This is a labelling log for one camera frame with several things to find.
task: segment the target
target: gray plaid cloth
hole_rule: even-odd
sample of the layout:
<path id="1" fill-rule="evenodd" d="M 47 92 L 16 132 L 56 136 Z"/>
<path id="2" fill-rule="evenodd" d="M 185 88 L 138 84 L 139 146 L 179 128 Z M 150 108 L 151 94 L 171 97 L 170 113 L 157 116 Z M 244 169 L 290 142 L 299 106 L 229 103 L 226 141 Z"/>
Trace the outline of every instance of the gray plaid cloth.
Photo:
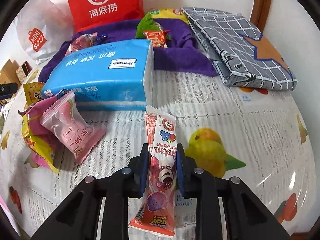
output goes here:
<path id="1" fill-rule="evenodd" d="M 293 73 L 258 28 L 241 14 L 194 7 L 182 11 L 225 85 L 294 90 L 297 79 Z"/>

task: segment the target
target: yellow snack bag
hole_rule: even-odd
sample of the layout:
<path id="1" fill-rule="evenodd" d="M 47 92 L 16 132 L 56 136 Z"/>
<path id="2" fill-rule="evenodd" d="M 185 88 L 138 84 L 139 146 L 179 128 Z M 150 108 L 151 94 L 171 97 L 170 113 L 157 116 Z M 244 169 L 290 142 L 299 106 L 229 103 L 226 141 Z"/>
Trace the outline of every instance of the yellow snack bag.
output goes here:
<path id="1" fill-rule="evenodd" d="M 43 99 L 41 90 L 44 86 L 44 82 L 33 82 L 23 84 L 24 93 L 26 95 L 27 105 L 30 106 L 33 103 L 39 102 Z"/>
<path id="2" fill-rule="evenodd" d="M 59 170 L 53 165 L 54 150 L 56 142 L 48 135 L 34 135 L 24 138 L 28 147 L 36 154 L 32 155 L 32 160 L 40 166 L 44 166 L 55 173 Z"/>
<path id="3" fill-rule="evenodd" d="M 180 9 L 155 9 L 150 13 L 153 19 L 180 19 L 189 25 L 187 17 Z"/>

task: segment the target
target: lollipop wrapper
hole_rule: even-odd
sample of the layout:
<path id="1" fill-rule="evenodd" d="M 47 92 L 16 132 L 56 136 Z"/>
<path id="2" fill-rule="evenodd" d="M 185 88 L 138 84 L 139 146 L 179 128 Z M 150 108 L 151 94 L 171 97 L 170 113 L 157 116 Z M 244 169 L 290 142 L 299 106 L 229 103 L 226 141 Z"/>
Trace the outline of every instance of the lollipop wrapper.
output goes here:
<path id="1" fill-rule="evenodd" d="M 50 130 L 81 164 L 105 134 L 102 127 L 87 125 L 76 108 L 75 94 L 68 92 L 50 106 L 41 117 L 41 125 Z"/>
<path id="2" fill-rule="evenodd" d="M 176 118 L 147 106 L 146 127 L 151 154 L 149 183 L 143 204 L 129 225 L 172 238 L 175 225 Z"/>

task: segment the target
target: blue tissue package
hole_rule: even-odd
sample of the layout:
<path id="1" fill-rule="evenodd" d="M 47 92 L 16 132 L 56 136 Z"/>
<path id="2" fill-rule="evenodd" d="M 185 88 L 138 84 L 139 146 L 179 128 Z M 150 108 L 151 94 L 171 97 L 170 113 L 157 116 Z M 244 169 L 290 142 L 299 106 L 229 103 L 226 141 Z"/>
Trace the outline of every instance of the blue tissue package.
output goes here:
<path id="1" fill-rule="evenodd" d="M 78 110 L 145 110 L 152 105 L 151 41 L 128 40 L 73 52 L 52 71 L 44 98 L 73 90 Z"/>

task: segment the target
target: table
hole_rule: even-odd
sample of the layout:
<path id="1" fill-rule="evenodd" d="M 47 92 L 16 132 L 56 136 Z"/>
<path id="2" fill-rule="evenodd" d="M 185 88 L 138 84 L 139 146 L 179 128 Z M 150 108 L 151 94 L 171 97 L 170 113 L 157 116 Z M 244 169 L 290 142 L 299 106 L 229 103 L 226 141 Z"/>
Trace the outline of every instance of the table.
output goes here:
<path id="1" fill-rule="evenodd" d="M 82 165 L 77 165 L 64 149 L 54 160 L 61 169 L 59 174 L 43 167 L 33 169 L 24 164 L 30 149 L 22 140 L 22 117 L 18 115 L 25 103 L 24 93 L 19 90 L 4 125 L 2 136 L 8 130 L 10 135 L 8 148 L 0 148 L 0 195 L 31 236 L 87 175 L 110 176 L 139 155 L 146 136 L 143 111 L 81 112 L 88 124 L 103 125 L 107 130 Z M 308 136 L 304 143 L 300 139 L 297 115 L 301 125 L 305 124 L 290 92 L 247 93 L 224 86 L 220 77 L 155 71 L 153 106 L 177 117 L 177 141 L 185 149 L 199 128 L 217 131 L 227 153 L 247 164 L 227 171 L 223 178 L 240 177 L 272 213 L 295 193 L 297 215 L 282 223 L 290 234 L 294 233 L 314 201 L 316 174 L 310 140 Z M 19 194 L 23 214 L 10 199 L 10 186 Z M 129 200 L 129 220 L 140 204 L 141 200 Z M 175 238 L 192 239 L 196 200 L 177 196 L 176 205 Z M 161 238 L 133 228 L 129 234 L 130 239 Z"/>

